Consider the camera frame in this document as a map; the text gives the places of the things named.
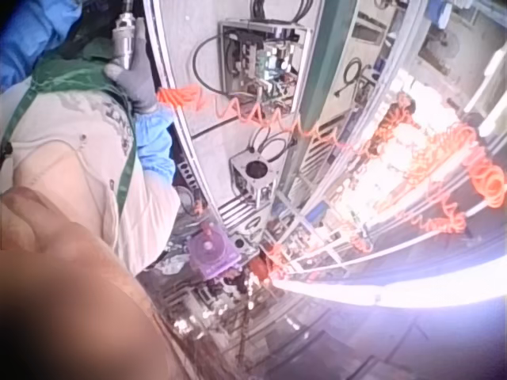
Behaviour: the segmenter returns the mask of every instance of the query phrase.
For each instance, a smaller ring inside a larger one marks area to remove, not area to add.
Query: green strap
[[[121,217],[125,201],[127,200],[128,189],[132,180],[135,164],[135,126],[132,120],[132,109],[130,101],[125,93],[118,89],[103,74],[103,63],[85,61],[83,59],[43,59],[32,73],[32,83],[29,90],[16,107],[5,133],[2,137],[0,151],[4,151],[9,143],[16,126],[23,115],[28,111],[39,93],[52,93],[57,91],[71,90],[99,90],[107,93],[121,106],[128,117],[132,130],[133,144],[128,155],[127,162],[120,177],[116,202],[118,213]]]

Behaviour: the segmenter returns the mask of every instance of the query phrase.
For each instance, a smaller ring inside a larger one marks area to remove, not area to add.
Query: blue sleeve
[[[0,93],[23,81],[81,17],[79,0],[24,0],[0,35]]]
[[[171,184],[176,165],[169,157],[173,140],[167,128],[172,122],[172,111],[162,106],[149,115],[135,116],[137,154],[143,170],[155,172]]]

